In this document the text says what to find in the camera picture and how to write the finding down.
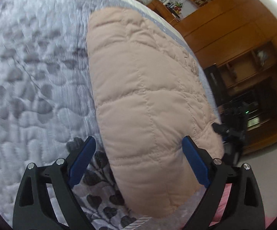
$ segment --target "quilted panel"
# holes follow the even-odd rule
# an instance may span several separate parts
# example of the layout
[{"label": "quilted panel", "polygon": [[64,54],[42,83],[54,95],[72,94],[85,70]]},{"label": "quilted panel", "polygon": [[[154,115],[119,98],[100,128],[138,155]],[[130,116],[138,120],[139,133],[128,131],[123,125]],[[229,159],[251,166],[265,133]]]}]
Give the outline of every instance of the quilted panel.
[{"label": "quilted panel", "polygon": [[183,137],[213,158],[223,155],[198,65],[125,8],[94,12],[87,44],[96,116],[118,187],[135,212],[167,216],[200,187],[182,153]]}]

